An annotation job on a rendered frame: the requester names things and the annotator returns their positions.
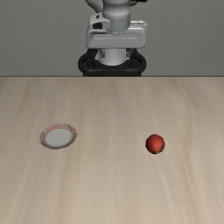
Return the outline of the red onion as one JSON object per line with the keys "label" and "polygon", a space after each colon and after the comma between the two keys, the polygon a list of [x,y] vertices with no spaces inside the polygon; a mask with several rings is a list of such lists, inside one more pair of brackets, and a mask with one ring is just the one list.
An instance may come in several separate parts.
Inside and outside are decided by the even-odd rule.
{"label": "red onion", "polygon": [[150,153],[158,154],[165,148],[165,140],[160,135],[150,135],[146,139],[145,147]]}

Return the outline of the white plate with red rim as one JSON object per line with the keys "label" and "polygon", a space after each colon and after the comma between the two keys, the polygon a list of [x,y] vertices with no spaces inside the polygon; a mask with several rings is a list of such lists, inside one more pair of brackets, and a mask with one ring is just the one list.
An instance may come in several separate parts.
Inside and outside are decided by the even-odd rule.
{"label": "white plate with red rim", "polygon": [[48,149],[63,149],[74,142],[76,129],[66,123],[57,123],[46,128],[39,137],[40,143]]}

